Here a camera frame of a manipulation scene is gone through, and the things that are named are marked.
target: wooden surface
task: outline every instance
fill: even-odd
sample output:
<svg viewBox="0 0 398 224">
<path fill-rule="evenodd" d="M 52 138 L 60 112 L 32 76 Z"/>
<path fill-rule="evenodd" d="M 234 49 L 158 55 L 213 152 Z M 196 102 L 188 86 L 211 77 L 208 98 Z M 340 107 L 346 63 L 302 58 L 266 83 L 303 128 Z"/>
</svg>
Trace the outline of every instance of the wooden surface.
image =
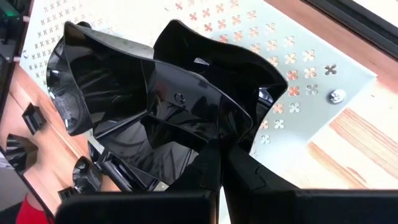
<svg viewBox="0 0 398 224">
<path fill-rule="evenodd" d="M 378 74 L 369 93 L 361 95 L 308 145 L 305 155 L 282 177 L 302 188 L 396 189 L 398 187 L 398 62 L 299 0 L 268 3 Z M 34 138 L 21 114 L 32 102 L 49 122 Z M 25 176 L 51 211 L 57 191 L 72 185 L 72 169 L 88 156 L 82 136 L 70 137 L 50 99 L 28 75 L 16 68 L 0 124 L 0 144 L 8 133 L 30 137 L 39 158 Z M 105 179 L 105 190 L 118 188 Z"/>
</svg>

